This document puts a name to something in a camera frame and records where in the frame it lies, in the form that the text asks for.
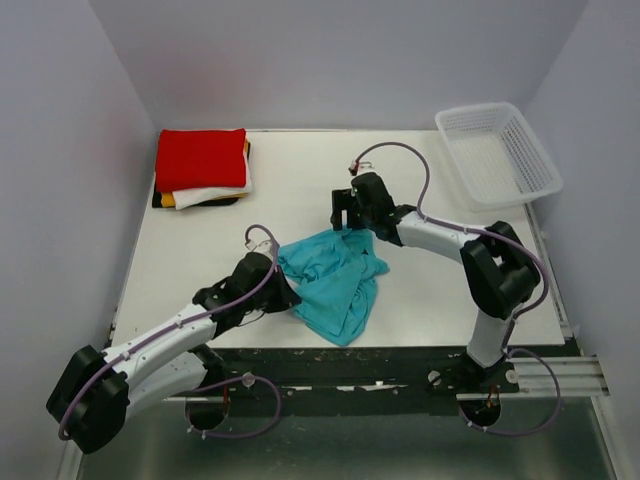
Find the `teal t shirt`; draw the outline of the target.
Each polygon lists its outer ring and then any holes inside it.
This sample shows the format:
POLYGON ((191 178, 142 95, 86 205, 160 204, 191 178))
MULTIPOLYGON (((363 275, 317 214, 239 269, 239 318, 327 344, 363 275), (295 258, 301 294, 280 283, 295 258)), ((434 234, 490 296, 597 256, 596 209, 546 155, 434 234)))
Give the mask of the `teal t shirt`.
POLYGON ((389 272, 368 230, 325 230, 282 246, 278 263, 301 303, 293 314, 324 340, 347 347, 365 330, 389 272))

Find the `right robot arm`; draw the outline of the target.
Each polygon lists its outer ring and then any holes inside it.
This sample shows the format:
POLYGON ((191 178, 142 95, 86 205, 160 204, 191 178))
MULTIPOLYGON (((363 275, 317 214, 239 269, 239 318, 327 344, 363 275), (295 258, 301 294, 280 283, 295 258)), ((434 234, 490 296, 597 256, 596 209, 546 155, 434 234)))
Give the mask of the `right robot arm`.
POLYGON ((462 265, 470 295, 478 308, 468 361, 460 379, 480 392, 496 380, 496 369, 518 316, 538 285, 548 291, 548 274, 526 249, 510 224, 498 221, 485 228, 428 217, 416 206, 397 205, 382 178, 364 173, 347 189, 331 193, 334 230, 368 229, 398 247, 426 250, 462 265))

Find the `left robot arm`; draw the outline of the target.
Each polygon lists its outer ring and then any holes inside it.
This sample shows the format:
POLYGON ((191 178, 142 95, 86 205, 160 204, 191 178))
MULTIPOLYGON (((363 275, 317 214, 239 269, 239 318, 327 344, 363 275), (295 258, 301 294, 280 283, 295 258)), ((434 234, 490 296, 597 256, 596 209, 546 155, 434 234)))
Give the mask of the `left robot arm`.
POLYGON ((235 380, 208 342, 252 313, 285 312, 300 302, 272 257, 247 253, 229 276, 198 290, 160 326, 102 351, 77 350, 46 402, 59 438, 94 453, 157 402, 179 393, 223 392, 235 380))

